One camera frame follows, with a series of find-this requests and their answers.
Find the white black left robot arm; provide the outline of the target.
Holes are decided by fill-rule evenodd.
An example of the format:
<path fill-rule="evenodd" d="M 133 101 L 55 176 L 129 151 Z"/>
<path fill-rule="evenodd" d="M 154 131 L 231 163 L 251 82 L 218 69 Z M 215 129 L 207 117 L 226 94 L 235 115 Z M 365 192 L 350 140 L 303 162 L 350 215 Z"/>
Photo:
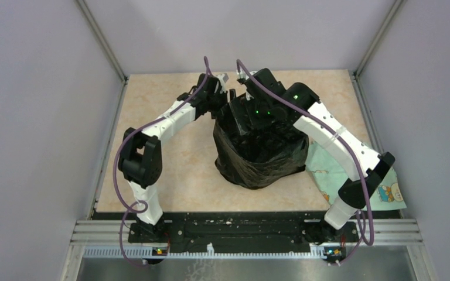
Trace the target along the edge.
<path fill-rule="evenodd" d="M 112 180 L 118 196 L 121 192 L 117 173 L 120 172 L 129 184 L 135 201 L 133 205 L 125 204 L 125 207 L 144 223 L 142 234 L 151 242 L 161 240 L 165 232 L 165 227 L 159 222 L 163 211 L 156 186 L 163 170 L 162 145 L 202 115 L 210 113 L 215 117 L 229 100 L 228 79 L 226 73 L 216 76 L 200 74 L 197 84 L 179 95 L 155 120 L 124 132 L 115 154 Z"/>

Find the black plastic trash bag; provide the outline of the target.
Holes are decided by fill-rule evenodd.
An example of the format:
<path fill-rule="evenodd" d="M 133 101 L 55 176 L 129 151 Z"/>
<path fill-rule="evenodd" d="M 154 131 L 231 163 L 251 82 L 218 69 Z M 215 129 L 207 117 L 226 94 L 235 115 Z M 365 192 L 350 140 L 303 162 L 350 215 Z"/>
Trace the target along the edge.
<path fill-rule="evenodd" d="M 215 119 L 213 139 L 217 170 L 227 181 L 245 189 L 262 189 L 306 168 L 307 135 L 283 121 L 275 121 L 241 136 L 230 103 Z"/>

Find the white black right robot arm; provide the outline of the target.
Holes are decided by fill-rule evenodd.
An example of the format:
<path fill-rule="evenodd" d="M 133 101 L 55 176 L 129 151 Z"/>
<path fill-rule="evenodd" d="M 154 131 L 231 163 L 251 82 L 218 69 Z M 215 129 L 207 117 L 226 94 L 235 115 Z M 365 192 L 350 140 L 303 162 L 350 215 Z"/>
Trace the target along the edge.
<path fill-rule="evenodd" d="M 393 172 L 394 155 L 379 153 L 358 139 L 307 84 L 296 81 L 286 87 L 267 68 L 240 69 L 236 75 L 246 92 L 233 105 L 245 117 L 247 128 L 258 130 L 261 136 L 276 124 L 292 129 L 312 140 L 342 170 L 344 179 L 336 185 L 337 195 L 320 225 L 321 236 L 336 241 L 352 216 L 372 209 L 371 196 Z"/>

